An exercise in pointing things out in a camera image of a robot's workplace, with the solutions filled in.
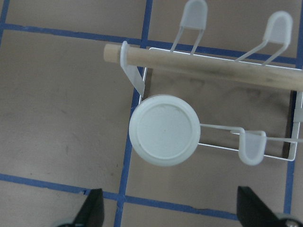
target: white wire hook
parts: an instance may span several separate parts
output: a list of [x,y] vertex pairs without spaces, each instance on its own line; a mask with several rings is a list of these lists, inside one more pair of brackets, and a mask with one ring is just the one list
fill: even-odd
[[241,61],[253,53],[261,50],[267,45],[268,42],[283,44],[283,46],[276,53],[274,53],[262,64],[263,66],[267,65],[288,48],[291,41],[292,27],[293,19],[289,13],[285,11],[277,11],[273,13],[268,19],[266,30],[263,36],[263,42],[252,50],[248,51],[246,54],[237,58],[235,61]]
[[198,37],[196,42],[191,50],[191,55],[195,53],[198,44],[203,36],[203,33],[206,29],[207,21],[207,3],[204,0],[189,0],[183,10],[182,19],[180,22],[180,29],[176,36],[176,39],[170,49],[170,52],[173,52],[176,48],[180,37],[184,31],[184,28],[199,30]]

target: tiled floor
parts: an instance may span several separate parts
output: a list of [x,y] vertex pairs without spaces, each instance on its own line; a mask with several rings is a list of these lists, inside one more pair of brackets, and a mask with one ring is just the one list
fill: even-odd
[[[303,217],[302,146],[295,166],[265,158],[250,167],[237,153],[205,147],[167,168],[131,154],[128,121],[139,97],[121,68],[104,62],[103,48],[124,39],[141,48],[170,48],[185,3],[0,0],[1,226],[51,226],[71,218],[92,188],[105,191],[106,227],[237,227],[238,185],[250,186],[276,212]],[[301,1],[207,3],[199,52],[240,56],[261,42],[267,18],[285,10],[294,20],[292,43],[273,64],[302,68]],[[195,38],[184,33],[177,49],[190,50]],[[275,48],[252,58],[263,60]],[[184,99],[195,98],[195,86]],[[259,114],[259,122],[279,130],[284,123],[274,122],[288,100],[286,92],[281,112],[270,121]]]

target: white disc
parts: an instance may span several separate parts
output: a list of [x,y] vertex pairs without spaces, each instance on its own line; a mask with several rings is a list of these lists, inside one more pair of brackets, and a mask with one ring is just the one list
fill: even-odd
[[130,123],[133,148],[145,161],[172,166],[189,158],[200,140],[200,121],[180,98],[156,95],[141,102]]

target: wooden dowel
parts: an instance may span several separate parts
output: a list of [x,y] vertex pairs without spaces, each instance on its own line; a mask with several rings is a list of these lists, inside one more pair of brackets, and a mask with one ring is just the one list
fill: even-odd
[[[104,59],[120,62],[121,45],[106,44]],[[185,73],[191,78],[228,79],[255,85],[303,91],[303,73],[297,69],[260,66],[204,56],[130,47],[127,63],[151,69]]]

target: white plastic clip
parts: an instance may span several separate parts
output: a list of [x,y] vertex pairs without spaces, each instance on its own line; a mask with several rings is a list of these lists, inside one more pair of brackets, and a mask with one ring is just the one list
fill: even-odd
[[173,52],[177,46],[177,43],[184,31],[184,28],[199,30],[196,42],[191,50],[190,54],[194,54],[198,44],[206,29],[207,21],[207,4],[204,0],[189,0],[183,10],[183,16],[180,22],[180,29],[176,36],[176,39],[171,47],[170,52]]
[[128,79],[131,81],[134,88],[139,92],[141,96],[144,95],[145,83],[138,71],[137,66],[127,64],[127,52],[129,44],[127,41],[123,41],[120,53],[120,65]]
[[263,36],[263,42],[242,55],[235,61],[241,61],[253,53],[261,50],[263,47],[267,45],[268,42],[283,44],[283,46],[274,53],[271,57],[269,57],[262,65],[267,65],[281,53],[283,53],[289,46],[292,35],[292,27],[293,27],[293,19],[289,15],[289,13],[285,11],[278,11],[272,14],[267,22],[266,30]]

